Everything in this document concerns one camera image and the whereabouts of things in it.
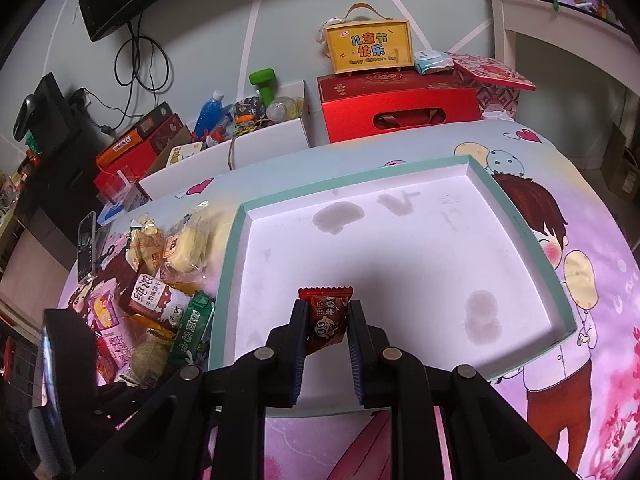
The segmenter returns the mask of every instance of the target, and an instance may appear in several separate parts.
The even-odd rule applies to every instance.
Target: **red gift box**
[[[136,180],[144,177],[146,170],[149,169],[153,161],[156,160],[158,155],[164,150],[169,140],[180,131],[182,126],[183,124],[178,114],[171,115],[164,123],[160,124],[150,136],[140,142],[139,145],[131,148],[127,153],[124,153],[101,170],[98,176],[94,178],[95,187],[108,196],[114,192],[118,192],[119,189],[111,188],[114,185],[114,181],[118,183],[118,186],[124,186],[123,181],[119,178],[114,178],[116,173],[123,168],[129,168],[130,174],[132,174]]]
[[[476,92],[453,75],[326,75],[318,88],[330,142],[480,119]]]

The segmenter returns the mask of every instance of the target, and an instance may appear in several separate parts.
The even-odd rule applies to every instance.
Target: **white desk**
[[[516,35],[558,46],[594,64],[629,88],[621,129],[630,141],[640,95],[640,52],[628,34],[580,10],[542,0],[491,0],[495,59],[515,68]]]

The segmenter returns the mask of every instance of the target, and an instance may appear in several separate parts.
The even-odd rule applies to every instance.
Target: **white stripe on wall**
[[[60,23],[60,18],[62,18],[62,11],[65,10],[66,3],[69,0],[65,0],[62,3],[62,7],[60,7],[60,12],[58,13],[58,18],[56,19],[56,24],[53,26],[53,30],[51,31],[51,37],[49,38],[49,46],[47,47],[47,55],[44,57],[44,66],[42,67],[42,76],[46,76],[49,72],[47,70],[47,65],[49,64],[49,54],[51,54],[51,45],[53,45],[53,37],[56,35],[56,31],[58,30],[58,24]]]
[[[240,60],[240,75],[238,76],[238,92],[236,93],[236,101],[244,98],[244,86],[246,85],[246,71],[249,66],[249,53],[251,52],[251,44],[254,40],[255,23],[258,20],[258,12],[260,11],[260,3],[262,0],[254,0],[251,4],[249,13],[249,23],[246,26],[246,34],[244,35],[244,45],[242,46],[242,58]]]
[[[418,23],[414,20],[414,17],[411,15],[409,10],[404,6],[404,3],[402,3],[401,0],[391,0],[391,1],[396,4],[396,7],[398,8],[398,10],[400,10],[400,12],[402,12],[402,15],[404,16],[404,18],[406,20],[409,20],[409,24],[411,25],[411,28],[414,30],[415,35],[418,36],[418,39],[422,43],[423,48],[430,50],[431,44],[429,43],[429,40],[427,40],[427,37],[424,35],[422,29],[418,26]]]
[[[491,27],[491,24],[494,22],[491,18],[487,18],[484,22],[480,23],[474,30],[468,33],[464,38],[462,38],[459,42],[457,42],[454,46],[452,46],[447,52],[457,52],[462,47],[464,47],[467,43],[469,43],[473,38],[475,38],[478,34],[480,34],[486,28]]]

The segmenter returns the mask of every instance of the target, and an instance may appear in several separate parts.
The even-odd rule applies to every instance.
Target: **blue plastic bottle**
[[[204,103],[202,110],[200,110],[196,127],[193,129],[193,133],[197,138],[204,139],[204,137],[218,125],[220,119],[222,119],[222,115],[225,113],[222,107],[222,99],[224,96],[222,92],[216,90],[213,92],[213,97]]]

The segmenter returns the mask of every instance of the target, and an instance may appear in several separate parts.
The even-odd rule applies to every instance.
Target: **gift box handle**
[[[415,128],[417,126],[442,124],[446,118],[447,115],[442,108],[415,108],[375,114],[373,116],[373,125],[379,130]]]
[[[354,11],[355,9],[369,9],[374,14],[377,14],[378,16],[380,16],[380,18],[382,18],[383,20],[392,20],[393,19],[393,18],[386,18],[385,16],[380,14],[376,9],[374,9],[369,4],[366,4],[364,2],[359,2],[357,4],[353,4],[351,7],[349,7],[349,10],[347,10],[347,13],[344,15],[344,18],[342,20],[346,21],[348,15],[351,14],[351,12]]]

